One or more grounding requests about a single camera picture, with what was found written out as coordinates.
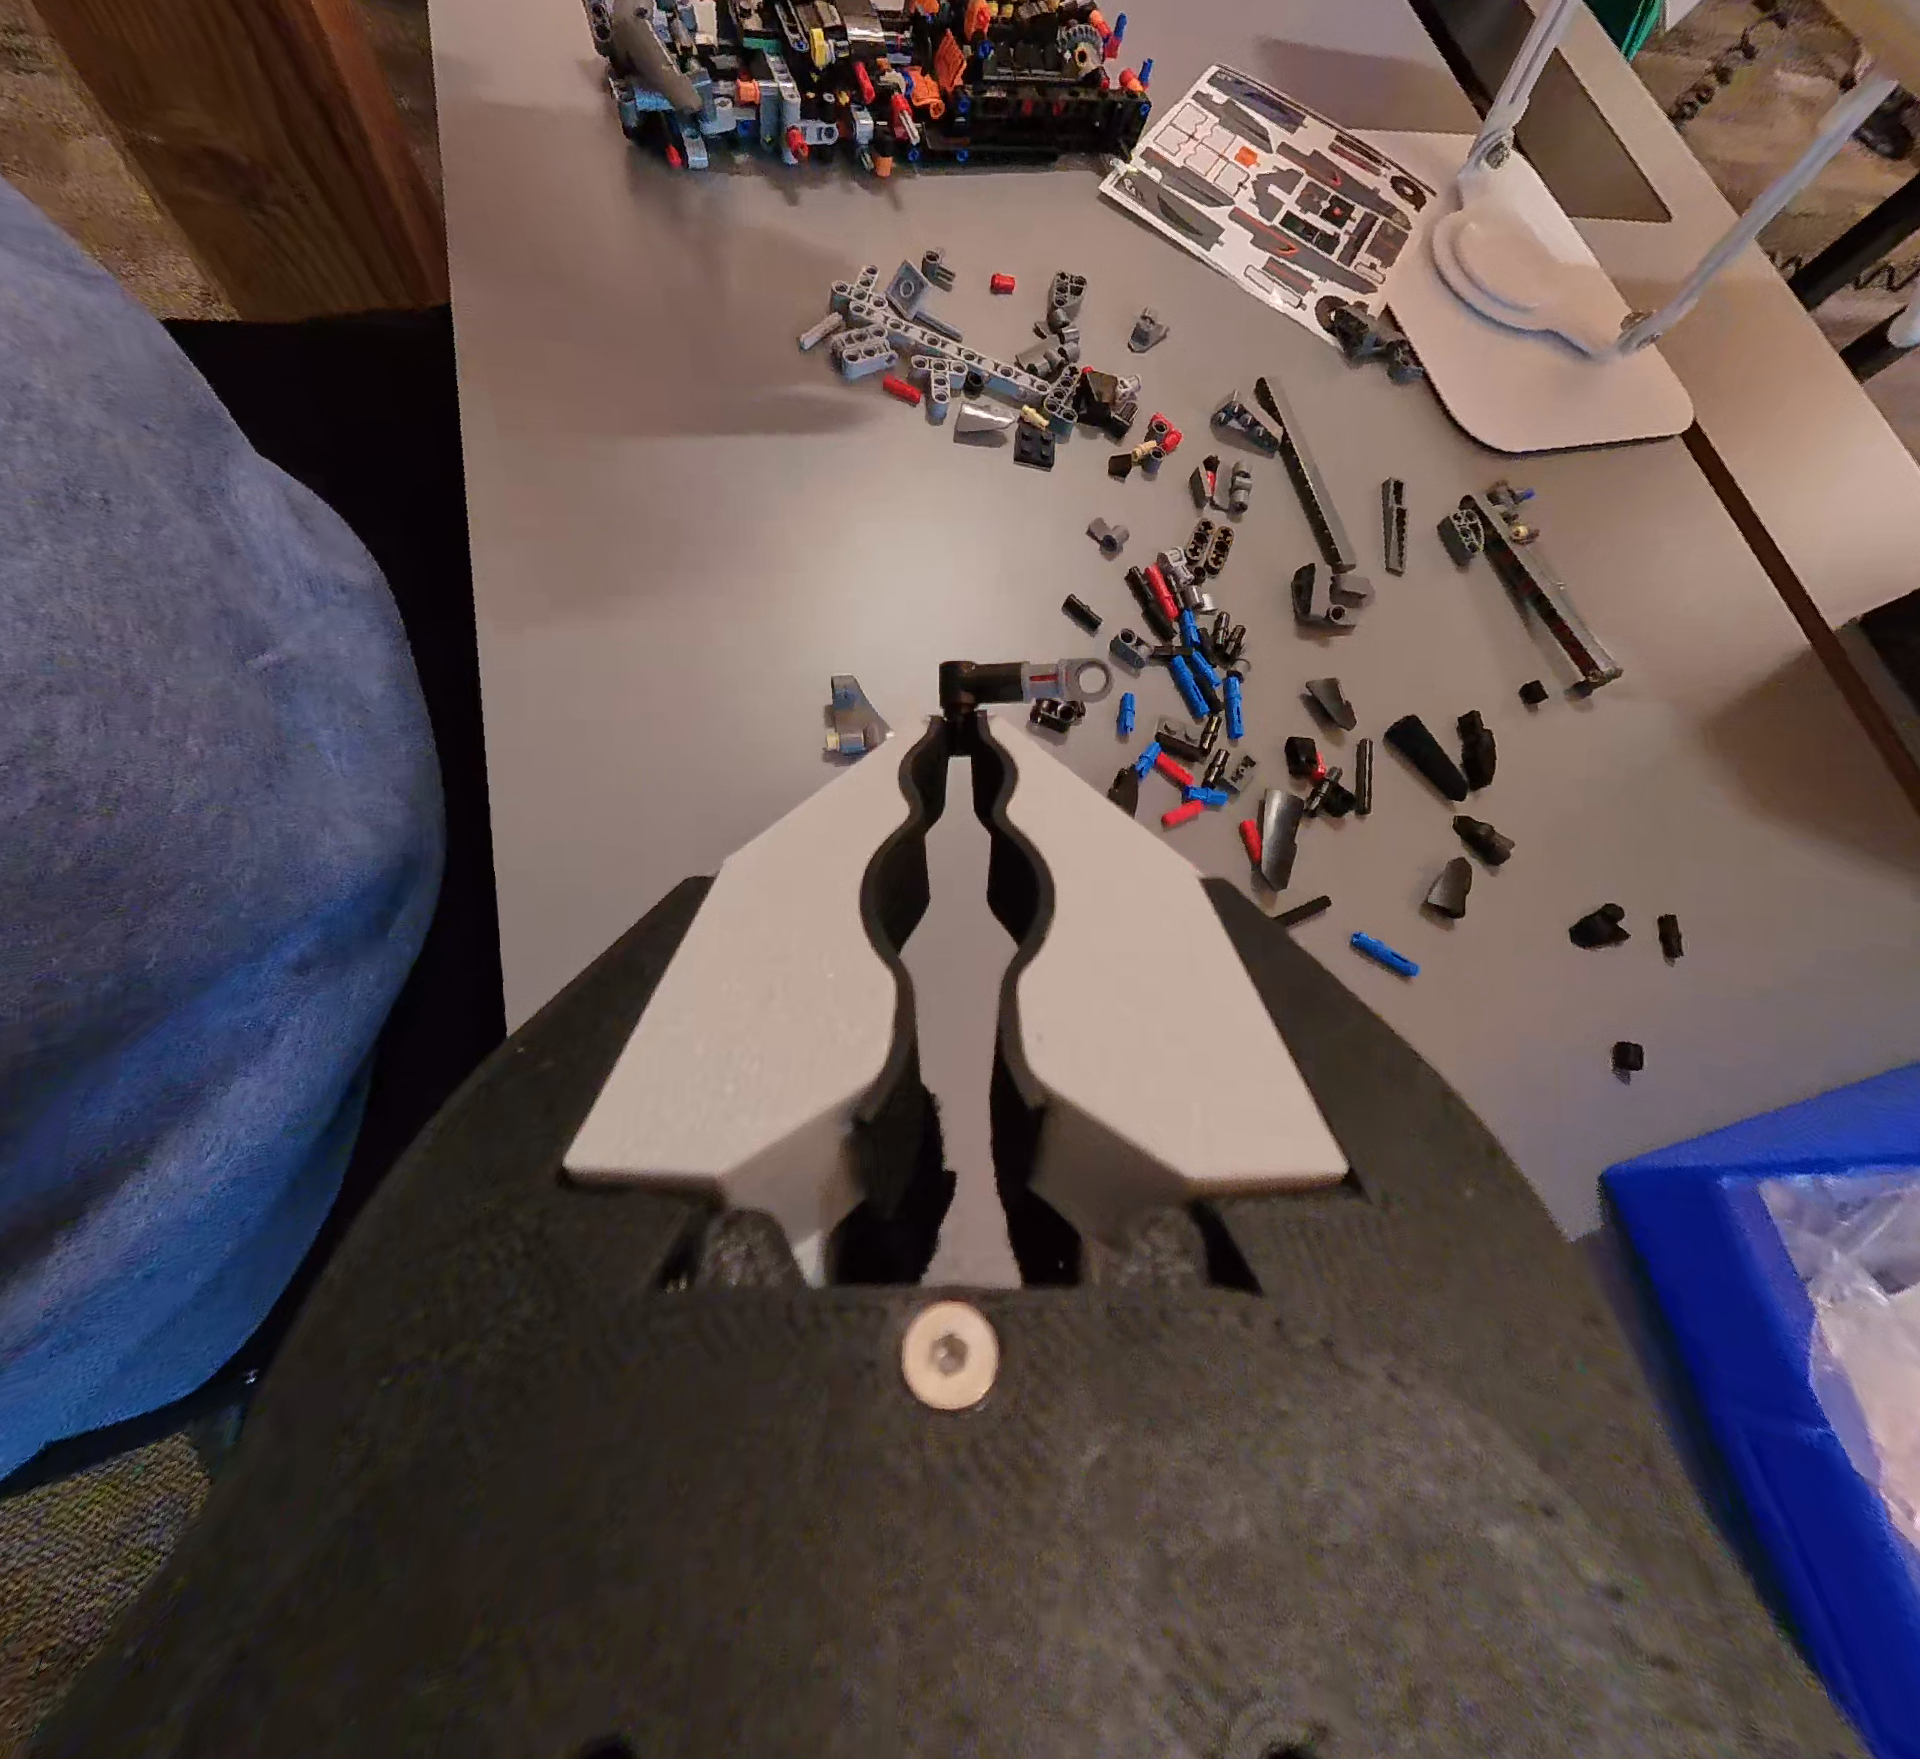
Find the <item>dark grey lego pin joiner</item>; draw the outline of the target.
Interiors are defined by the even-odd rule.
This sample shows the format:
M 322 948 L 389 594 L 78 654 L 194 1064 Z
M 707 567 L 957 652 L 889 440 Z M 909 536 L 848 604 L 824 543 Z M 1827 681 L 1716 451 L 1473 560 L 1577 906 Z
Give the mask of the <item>dark grey lego pin joiner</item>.
M 1015 704 L 1026 713 L 1033 729 L 1066 737 L 1081 725 L 1090 707 L 1116 689 L 1116 668 L 1102 658 L 1062 658 L 1056 661 L 976 661 L 940 663 L 940 710 L 948 750 L 971 756 L 979 738 L 979 715 L 989 707 Z

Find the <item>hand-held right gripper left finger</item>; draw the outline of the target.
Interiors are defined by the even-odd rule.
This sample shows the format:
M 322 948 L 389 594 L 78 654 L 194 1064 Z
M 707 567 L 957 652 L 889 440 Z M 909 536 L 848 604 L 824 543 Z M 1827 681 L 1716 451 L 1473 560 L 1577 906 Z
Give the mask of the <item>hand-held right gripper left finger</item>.
M 948 726 L 892 738 L 726 858 L 564 1155 L 567 1179 L 778 1220 L 844 1281 L 921 1279 L 955 1193 L 902 948 Z

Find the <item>group of black lego panels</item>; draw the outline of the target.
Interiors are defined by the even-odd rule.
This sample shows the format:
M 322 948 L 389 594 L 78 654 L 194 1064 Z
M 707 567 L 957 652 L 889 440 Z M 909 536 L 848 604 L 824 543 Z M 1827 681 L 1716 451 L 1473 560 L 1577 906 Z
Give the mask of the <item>group of black lego panels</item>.
M 1322 708 L 1322 715 L 1339 718 L 1348 713 L 1332 680 L 1311 681 L 1307 688 Z M 1498 770 L 1498 740 L 1483 717 L 1472 708 L 1457 718 L 1462 752 L 1454 756 L 1433 737 L 1432 729 L 1417 715 L 1396 718 L 1386 738 L 1391 749 L 1405 759 L 1405 765 L 1456 810 L 1449 815 L 1459 842 L 1467 849 L 1449 858 L 1424 896 L 1421 908 L 1433 921 L 1459 924 L 1472 899 L 1473 877 L 1479 869 L 1502 869 L 1516 850 L 1516 840 L 1499 832 L 1487 818 L 1457 810 L 1457 803 L 1475 790 L 1481 790 Z M 1330 767 L 1312 749 L 1301 740 L 1288 740 L 1284 759 L 1288 776 L 1301 790 L 1270 793 L 1262 800 L 1261 820 L 1243 818 L 1241 839 L 1250 858 L 1258 858 L 1258 869 L 1270 889 L 1281 889 L 1291 873 L 1301 824 L 1312 816 L 1371 815 L 1373 803 L 1373 767 L 1377 740 L 1359 738 L 1355 746 L 1355 776 L 1348 782 L 1347 773 Z M 1676 914 L 1667 911 L 1654 918 L 1662 957 L 1669 962 L 1685 955 L 1685 933 Z M 1631 940 L 1626 910 L 1617 901 L 1602 901 L 1581 914 L 1570 927 L 1570 941 L 1583 952 L 1608 952 Z M 1645 1045 L 1631 1039 L 1618 1039 L 1608 1053 L 1610 1073 L 1631 1082 L 1645 1073 Z

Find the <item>blue plastic bin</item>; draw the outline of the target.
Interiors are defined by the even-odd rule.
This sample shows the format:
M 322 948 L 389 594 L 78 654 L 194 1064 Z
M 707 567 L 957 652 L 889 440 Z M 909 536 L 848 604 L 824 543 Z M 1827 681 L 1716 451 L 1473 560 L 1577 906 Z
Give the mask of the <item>blue plastic bin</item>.
M 1903 1066 L 1600 1175 L 1706 1442 L 1736 1538 L 1874 1755 L 1919 1752 L 1919 1591 L 1911 1543 L 1847 1441 L 1860 1408 L 1813 1385 L 1815 1313 L 1764 1185 L 1909 1175 L 1919 1068 Z

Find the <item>wooden support post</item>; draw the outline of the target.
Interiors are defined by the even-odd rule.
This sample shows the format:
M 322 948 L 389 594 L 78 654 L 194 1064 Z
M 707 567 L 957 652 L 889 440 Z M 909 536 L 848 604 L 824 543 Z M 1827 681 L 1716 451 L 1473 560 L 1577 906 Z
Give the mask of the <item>wooden support post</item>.
M 239 317 L 444 303 L 444 212 L 352 0 L 26 2 Z

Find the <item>long light grey lego beam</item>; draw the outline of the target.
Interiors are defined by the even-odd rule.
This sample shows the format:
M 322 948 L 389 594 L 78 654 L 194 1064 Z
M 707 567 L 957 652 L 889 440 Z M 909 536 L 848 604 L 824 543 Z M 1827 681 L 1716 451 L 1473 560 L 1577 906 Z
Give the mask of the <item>long light grey lego beam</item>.
M 1020 361 L 983 353 L 961 335 L 951 335 L 924 319 L 908 319 L 892 314 L 882 319 L 882 326 L 897 350 L 947 360 L 953 366 L 957 385 L 965 385 L 968 376 L 976 376 L 979 389 L 1000 401 L 1033 406 L 1041 412 L 1048 412 L 1055 404 L 1053 382 L 1026 369 Z

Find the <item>sticker sheet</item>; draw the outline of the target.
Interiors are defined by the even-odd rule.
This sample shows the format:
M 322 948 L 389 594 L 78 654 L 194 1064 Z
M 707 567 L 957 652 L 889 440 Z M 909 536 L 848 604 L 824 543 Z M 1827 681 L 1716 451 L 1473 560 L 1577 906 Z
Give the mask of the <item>sticker sheet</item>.
M 1158 115 L 1103 201 L 1262 306 L 1335 332 L 1373 324 L 1436 187 L 1417 171 L 1234 66 L 1205 66 Z

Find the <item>person's blue clothed torso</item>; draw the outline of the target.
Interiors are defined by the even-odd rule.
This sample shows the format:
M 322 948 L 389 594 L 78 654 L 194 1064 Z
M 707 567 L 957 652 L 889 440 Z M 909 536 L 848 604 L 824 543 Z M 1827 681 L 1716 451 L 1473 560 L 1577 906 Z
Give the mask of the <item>person's blue clothed torso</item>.
M 340 1196 L 435 915 L 395 596 L 3 187 L 3 1466 L 173 1407 Z

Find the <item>long dark grey lego plate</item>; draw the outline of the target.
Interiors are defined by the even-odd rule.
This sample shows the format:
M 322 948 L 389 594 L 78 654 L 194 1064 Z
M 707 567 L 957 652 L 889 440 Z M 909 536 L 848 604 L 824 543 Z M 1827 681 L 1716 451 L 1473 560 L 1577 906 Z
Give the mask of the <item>long dark grey lego plate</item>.
M 1262 412 L 1274 423 L 1281 436 L 1281 460 L 1295 486 L 1302 512 L 1309 521 L 1312 540 L 1335 574 L 1357 571 L 1357 543 L 1326 486 L 1325 477 L 1312 458 L 1299 411 L 1274 389 L 1270 380 L 1254 380 L 1254 397 Z

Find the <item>long dark grey lego beam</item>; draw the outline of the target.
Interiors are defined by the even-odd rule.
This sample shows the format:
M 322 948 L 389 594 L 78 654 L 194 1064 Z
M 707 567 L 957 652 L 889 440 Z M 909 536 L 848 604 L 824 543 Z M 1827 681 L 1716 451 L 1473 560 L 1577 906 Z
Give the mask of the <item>long dark grey lego beam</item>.
M 1565 583 L 1548 566 L 1539 536 L 1524 547 L 1505 543 L 1502 524 L 1491 519 L 1481 500 L 1483 491 L 1469 491 L 1462 497 L 1473 500 L 1486 522 L 1486 551 L 1491 569 L 1498 574 L 1509 597 L 1543 630 L 1548 640 L 1572 668 L 1577 689 L 1593 692 L 1622 678 L 1622 665 L 1600 641 L 1593 626 L 1572 604 Z

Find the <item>lego car chassis assembly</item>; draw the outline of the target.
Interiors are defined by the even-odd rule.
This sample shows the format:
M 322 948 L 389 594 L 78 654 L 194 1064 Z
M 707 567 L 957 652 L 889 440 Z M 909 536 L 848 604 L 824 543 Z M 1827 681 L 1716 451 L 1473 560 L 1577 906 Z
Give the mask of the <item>lego car chassis assembly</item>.
M 682 173 L 1125 161 L 1151 104 L 1097 0 L 582 0 L 625 137 Z

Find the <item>white desk stand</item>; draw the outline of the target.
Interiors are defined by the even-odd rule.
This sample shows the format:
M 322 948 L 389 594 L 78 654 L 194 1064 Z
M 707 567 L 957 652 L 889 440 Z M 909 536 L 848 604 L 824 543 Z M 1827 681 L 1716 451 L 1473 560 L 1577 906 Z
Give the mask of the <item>white desk stand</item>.
M 1640 444 L 1690 429 L 1692 399 L 1657 342 L 1903 89 L 1870 66 L 1670 297 L 1632 311 L 1518 154 L 1529 99 L 1581 2 L 1535 8 L 1475 141 L 1389 283 L 1389 306 L 1444 408 L 1473 440 L 1508 455 Z

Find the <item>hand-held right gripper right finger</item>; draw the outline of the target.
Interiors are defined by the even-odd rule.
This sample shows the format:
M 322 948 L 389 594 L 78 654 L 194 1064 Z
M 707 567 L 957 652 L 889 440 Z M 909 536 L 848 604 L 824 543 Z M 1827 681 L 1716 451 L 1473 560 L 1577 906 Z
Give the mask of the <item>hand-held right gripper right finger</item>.
M 1094 1245 L 1162 1209 L 1340 1187 L 1348 1155 L 1226 915 L 1261 933 L 1261 911 L 993 717 L 975 721 L 975 813 L 1015 943 L 990 1136 L 1020 1281 L 1079 1281 Z

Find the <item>black wheeled cart frame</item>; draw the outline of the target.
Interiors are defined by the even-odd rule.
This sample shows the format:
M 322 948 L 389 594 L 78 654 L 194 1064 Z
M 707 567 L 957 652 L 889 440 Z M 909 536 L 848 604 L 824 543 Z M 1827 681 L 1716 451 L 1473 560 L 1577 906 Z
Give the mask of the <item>black wheeled cart frame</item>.
M 1919 173 L 1904 187 L 1865 211 L 1841 235 L 1803 262 L 1790 278 L 1788 290 L 1813 311 L 1825 299 L 1875 267 L 1899 243 L 1919 233 Z M 1919 282 L 1909 285 L 1909 303 L 1877 326 L 1862 332 L 1839 353 L 1841 364 L 1865 385 L 1880 372 L 1912 353 L 1919 346 Z

